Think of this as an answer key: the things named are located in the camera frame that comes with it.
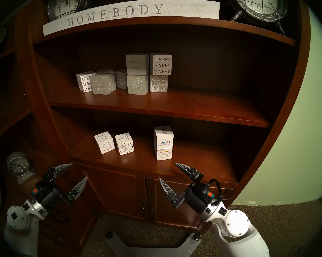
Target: orange and blue label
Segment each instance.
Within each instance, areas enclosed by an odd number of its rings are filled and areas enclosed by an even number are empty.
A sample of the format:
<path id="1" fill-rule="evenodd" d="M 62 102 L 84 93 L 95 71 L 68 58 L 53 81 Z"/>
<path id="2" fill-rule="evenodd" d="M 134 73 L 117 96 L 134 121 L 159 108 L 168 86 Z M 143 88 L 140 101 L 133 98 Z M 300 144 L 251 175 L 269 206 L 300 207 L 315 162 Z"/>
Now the orange and blue label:
<path id="1" fill-rule="evenodd" d="M 210 196 L 210 197 L 212 197 L 212 198 L 214 197 L 214 194 L 213 194 L 213 193 L 211 193 L 211 192 L 207 192 L 206 194 L 207 194 L 207 196 Z"/>

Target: cabinet door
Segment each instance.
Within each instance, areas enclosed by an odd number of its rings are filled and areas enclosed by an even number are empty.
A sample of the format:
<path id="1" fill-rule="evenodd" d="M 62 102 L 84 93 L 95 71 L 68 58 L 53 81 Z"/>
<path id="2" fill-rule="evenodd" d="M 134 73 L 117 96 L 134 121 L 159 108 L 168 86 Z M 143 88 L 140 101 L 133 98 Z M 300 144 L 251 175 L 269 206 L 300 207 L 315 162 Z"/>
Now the cabinet door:
<path id="1" fill-rule="evenodd" d="M 188 186 L 188 184 L 184 183 L 167 181 L 166 183 L 178 195 Z M 186 203 L 182 203 L 177 209 L 174 209 L 170 202 L 165 198 L 166 195 L 158 179 L 147 179 L 147 187 L 151 222 L 190 230 L 202 230 L 207 225 L 207 223 L 205 223 Z M 232 190 L 222 190 L 223 192 L 232 192 Z M 217 188 L 210 187 L 210 191 L 213 194 L 216 194 Z"/>
<path id="2" fill-rule="evenodd" d="M 83 168 L 106 211 L 149 222 L 144 177 Z"/>
<path id="3" fill-rule="evenodd" d="M 37 255 L 38 257 L 80 257 L 79 252 L 56 242 L 41 232 L 38 235 Z"/>

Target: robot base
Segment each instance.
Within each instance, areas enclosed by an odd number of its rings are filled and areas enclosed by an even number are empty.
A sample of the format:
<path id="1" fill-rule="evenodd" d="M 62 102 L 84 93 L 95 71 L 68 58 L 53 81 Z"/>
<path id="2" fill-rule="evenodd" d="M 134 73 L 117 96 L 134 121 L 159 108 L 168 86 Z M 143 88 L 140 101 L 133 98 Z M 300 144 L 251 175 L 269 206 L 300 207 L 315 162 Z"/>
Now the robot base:
<path id="1" fill-rule="evenodd" d="M 190 257 L 200 244 L 201 238 L 194 239 L 192 233 L 178 248 L 137 248 L 126 246 L 115 232 L 106 233 L 106 241 L 116 254 L 116 257 Z"/>

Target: barcode label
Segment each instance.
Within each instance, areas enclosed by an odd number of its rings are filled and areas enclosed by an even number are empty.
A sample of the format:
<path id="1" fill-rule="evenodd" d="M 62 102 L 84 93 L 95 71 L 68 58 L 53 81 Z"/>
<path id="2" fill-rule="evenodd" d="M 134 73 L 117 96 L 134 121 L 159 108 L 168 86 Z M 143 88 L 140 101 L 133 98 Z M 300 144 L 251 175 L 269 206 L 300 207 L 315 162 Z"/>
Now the barcode label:
<path id="1" fill-rule="evenodd" d="M 151 92 L 159 92 L 159 91 L 160 91 L 160 85 L 151 86 Z"/>

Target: black knob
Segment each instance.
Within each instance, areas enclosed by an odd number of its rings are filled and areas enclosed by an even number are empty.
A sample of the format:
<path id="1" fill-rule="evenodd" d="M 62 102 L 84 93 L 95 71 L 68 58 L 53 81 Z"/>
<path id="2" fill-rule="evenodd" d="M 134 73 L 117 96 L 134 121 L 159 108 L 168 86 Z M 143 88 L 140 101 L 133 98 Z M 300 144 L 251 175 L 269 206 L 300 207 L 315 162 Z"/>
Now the black knob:
<path id="1" fill-rule="evenodd" d="M 113 233 L 111 231 L 109 231 L 109 232 L 107 232 L 105 234 L 105 236 L 106 236 L 107 239 L 112 239 L 113 238 Z"/>
<path id="2" fill-rule="evenodd" d="M 193 239 L 196 240 L 196 241 L 199 241 L 201 239 L 200 234 L 199 233 L 194 234 Z"/>

